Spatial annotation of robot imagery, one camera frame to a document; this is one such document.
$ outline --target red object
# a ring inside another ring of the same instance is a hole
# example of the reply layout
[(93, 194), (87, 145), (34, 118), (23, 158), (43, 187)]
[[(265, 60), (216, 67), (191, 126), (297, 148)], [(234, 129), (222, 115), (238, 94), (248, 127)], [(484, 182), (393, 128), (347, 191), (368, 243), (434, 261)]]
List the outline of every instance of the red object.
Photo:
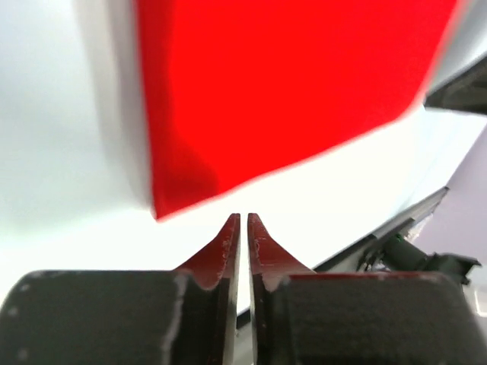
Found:
[(458, 0), (137, 0), (157, 217), (396, 119)]

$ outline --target gray surface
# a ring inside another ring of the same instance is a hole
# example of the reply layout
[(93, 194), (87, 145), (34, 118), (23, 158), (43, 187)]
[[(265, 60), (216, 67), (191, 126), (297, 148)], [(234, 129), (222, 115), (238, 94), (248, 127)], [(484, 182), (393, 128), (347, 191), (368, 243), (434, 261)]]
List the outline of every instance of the gray surface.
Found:
[(487, 262), (487, 130), (447, 184), (450, 192), (415, 244), (426, 252), (454, 252)]

